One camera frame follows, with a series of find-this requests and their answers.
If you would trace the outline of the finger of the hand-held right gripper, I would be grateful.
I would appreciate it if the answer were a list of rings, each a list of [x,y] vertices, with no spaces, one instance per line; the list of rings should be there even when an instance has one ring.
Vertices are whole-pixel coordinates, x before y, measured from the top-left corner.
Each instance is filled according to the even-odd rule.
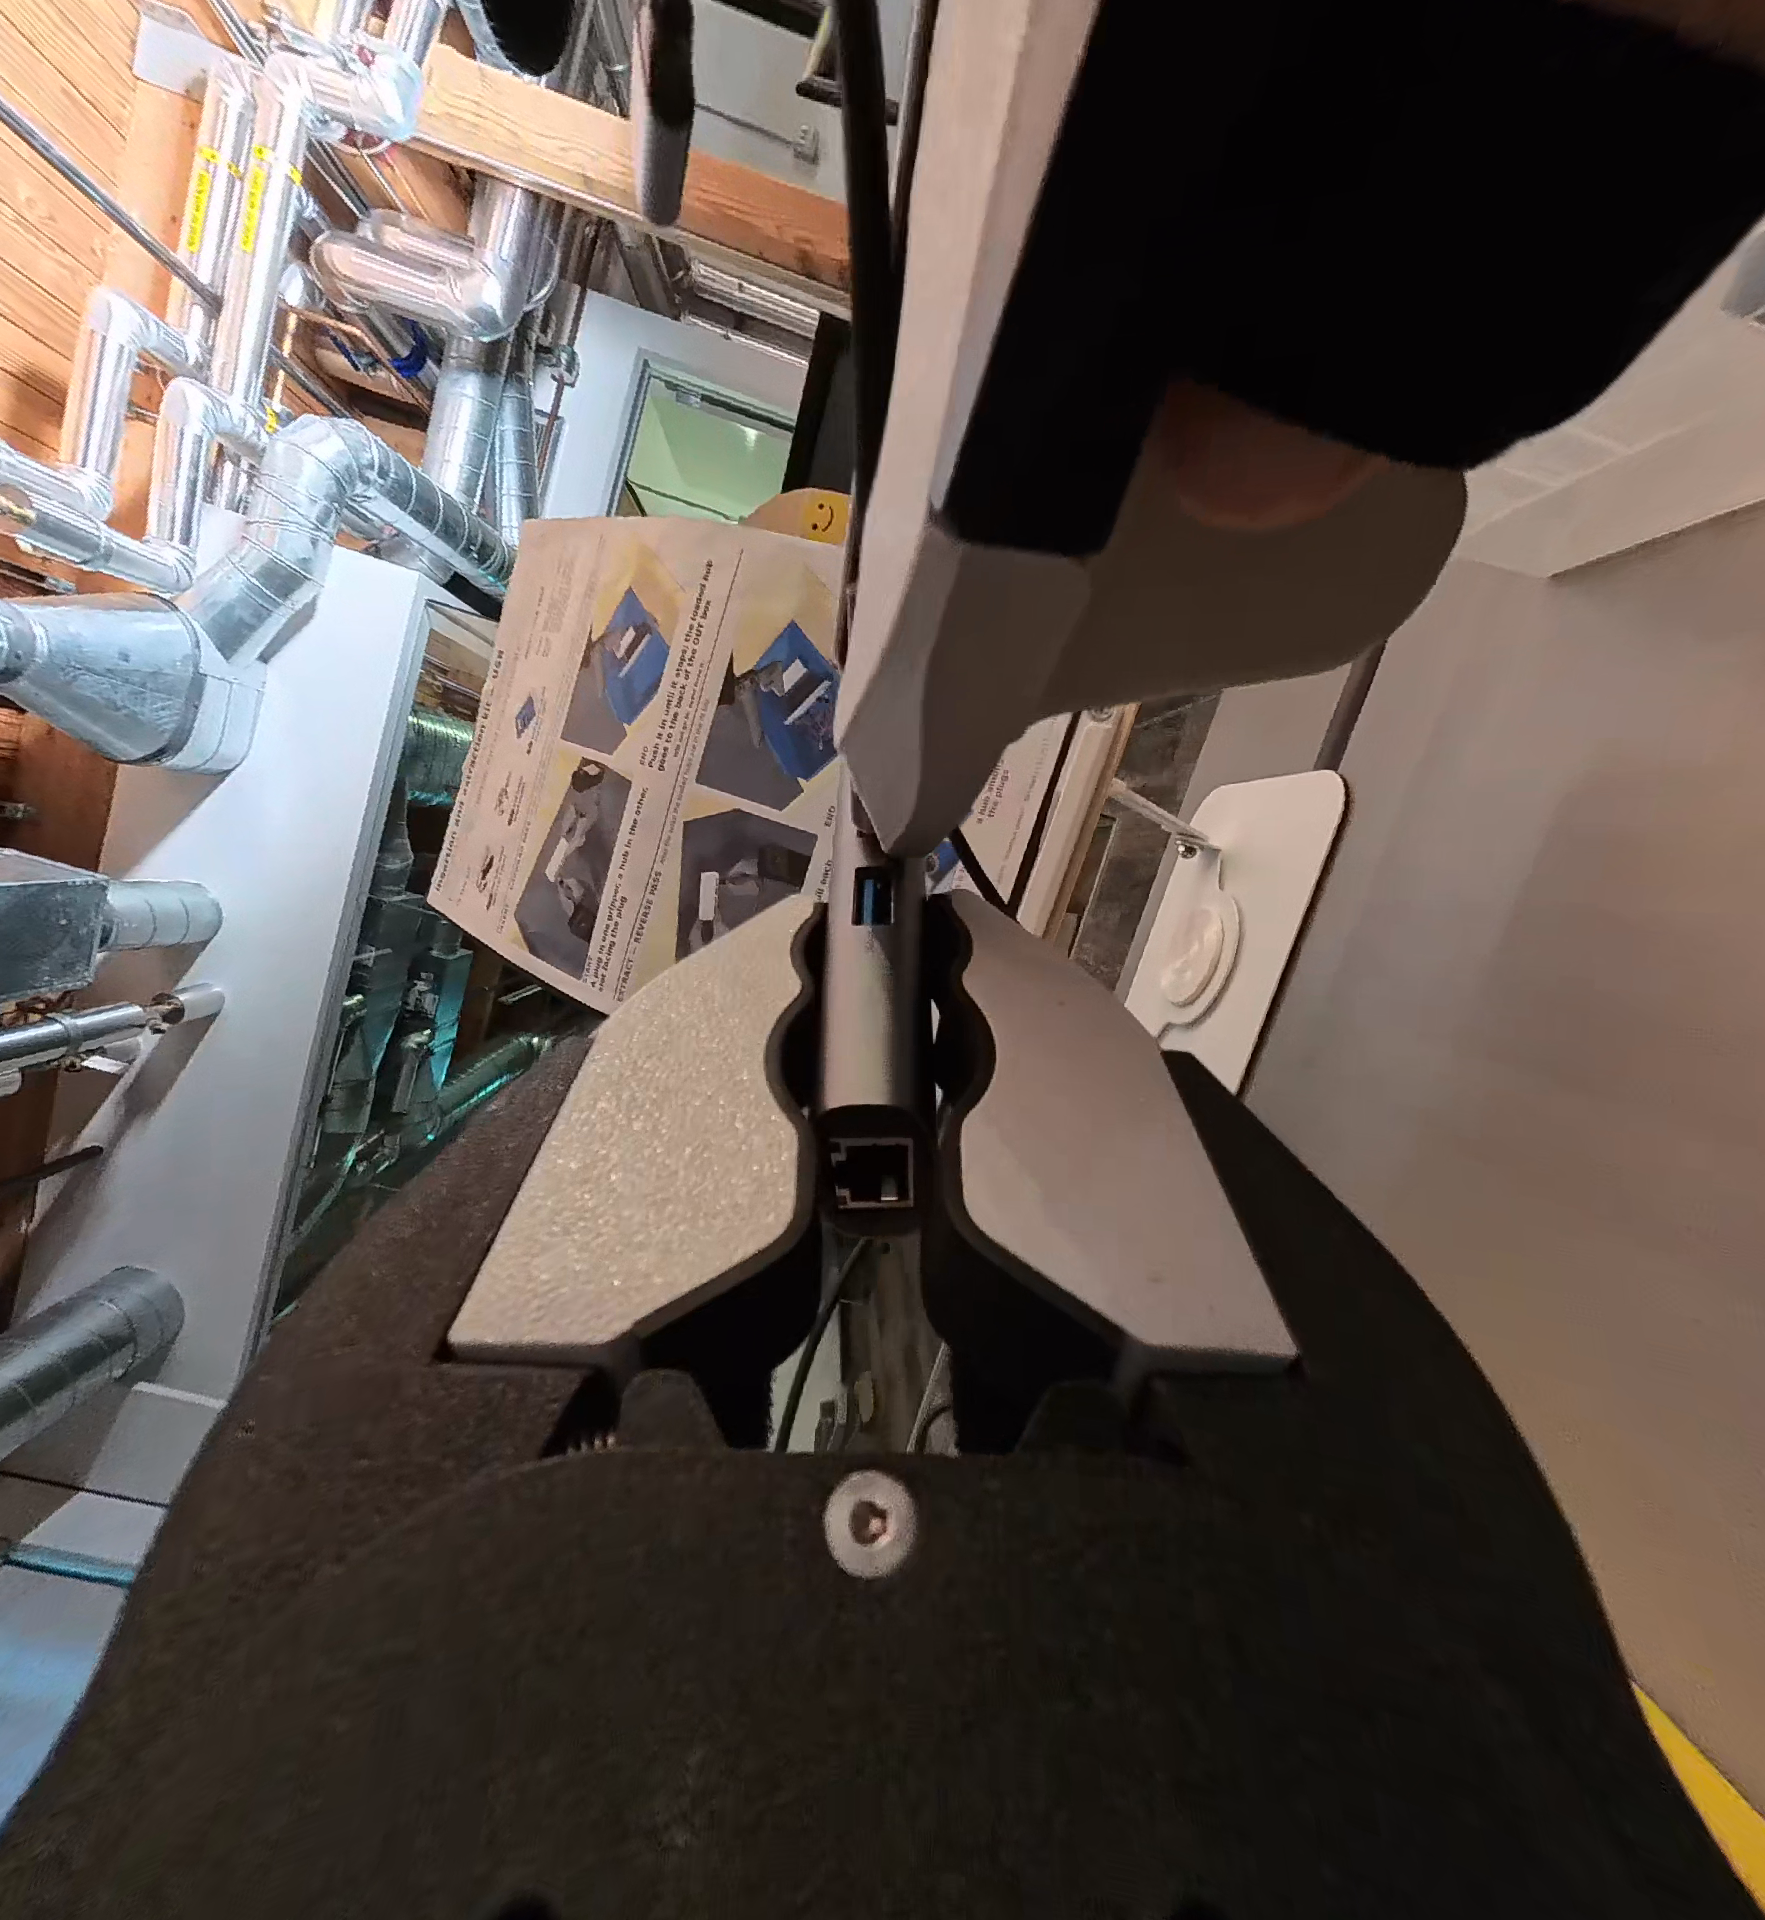
[[[1390,636],[1467,518],[1460,466],[1384,474],[1293,530],[1198,522],[1154,421],[1225,389],[1230,132],[1279,4],[936,4],[894,181],[846,110],[861,541],[838,742],[894,853],[958,826],[1034,721],[1313,672]]]

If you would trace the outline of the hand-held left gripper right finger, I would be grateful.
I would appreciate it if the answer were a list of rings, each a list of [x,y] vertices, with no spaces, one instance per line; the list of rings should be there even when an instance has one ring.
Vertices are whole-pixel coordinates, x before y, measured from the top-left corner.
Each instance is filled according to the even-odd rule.
[[[924,1304],[993,1380],[1278,1372],[1298,1356],[1158,1043],[974,895],[925,913],[938,1015]]]

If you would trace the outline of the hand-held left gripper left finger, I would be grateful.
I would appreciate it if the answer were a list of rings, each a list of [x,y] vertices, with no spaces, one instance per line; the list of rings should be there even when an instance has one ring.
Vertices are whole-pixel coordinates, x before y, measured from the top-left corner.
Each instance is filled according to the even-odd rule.
[[[783,1073],[817,908],[779,902],[616,1009],[445,1334],[452,1359],[771,1374],[821,1286]]]

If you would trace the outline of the slim grey usb hub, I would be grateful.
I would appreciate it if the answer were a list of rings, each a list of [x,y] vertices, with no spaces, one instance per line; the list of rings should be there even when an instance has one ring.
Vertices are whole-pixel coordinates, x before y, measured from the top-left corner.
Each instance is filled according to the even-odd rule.
[[[821,1211],[841,1232],[916,1228],[936,1188],[924,884],[865,833],[838,839],[821,947],[814,1125]]]

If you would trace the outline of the yellow plastic bin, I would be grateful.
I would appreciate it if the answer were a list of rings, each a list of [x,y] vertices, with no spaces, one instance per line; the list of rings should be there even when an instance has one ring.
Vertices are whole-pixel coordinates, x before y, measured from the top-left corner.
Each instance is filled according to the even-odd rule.
[[[1765,1818],[1640,1685],[1632,1692],[1695,1813],[1765,1915]]]

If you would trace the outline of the person's right hand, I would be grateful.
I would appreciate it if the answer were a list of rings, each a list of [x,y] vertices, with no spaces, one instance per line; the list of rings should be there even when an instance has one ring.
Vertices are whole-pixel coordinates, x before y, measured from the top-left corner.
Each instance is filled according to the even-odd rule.
[[[1159,401],[1154,445],[1184,510],[1239,534],[1311,525],[1384,474],[1424,472],[1186,378],[1174,381]]]

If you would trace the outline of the white stand base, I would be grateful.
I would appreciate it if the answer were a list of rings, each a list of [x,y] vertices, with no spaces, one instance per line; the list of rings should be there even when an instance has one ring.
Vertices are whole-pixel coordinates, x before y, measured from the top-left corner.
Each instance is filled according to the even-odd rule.
[[[1109,809],[1171,845],[1124,1003],[1170,1054],[1242,1091],[1348,814],[1331,770],[1217,787],[1189,819],[1121,780]]]

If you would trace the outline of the instruction poster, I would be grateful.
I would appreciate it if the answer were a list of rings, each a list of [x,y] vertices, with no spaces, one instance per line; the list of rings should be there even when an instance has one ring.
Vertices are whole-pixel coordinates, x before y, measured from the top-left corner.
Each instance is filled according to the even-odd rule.
[[[796,502],[523,528],[430,902],[601,1016],[825,890],[844,561]]]

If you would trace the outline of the silver ventilation duct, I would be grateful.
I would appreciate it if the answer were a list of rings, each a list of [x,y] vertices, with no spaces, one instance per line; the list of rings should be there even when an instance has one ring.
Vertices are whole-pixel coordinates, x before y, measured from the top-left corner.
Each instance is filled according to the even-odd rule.
[[[0,440],[0,534],[122,587],[0,597],[0,695],[106,761],[232,770],[339,534],[438,581],[509,583],[535,505],[554,208],[484,178],[461,231],[384,209],[331,228],[308,186],[329,154],[419,129],[449,12],[509,65],[484,4],[316,4],[204,55],[172,246],[0,97],[172,280],[164,315],[91,292],[52,463]]]

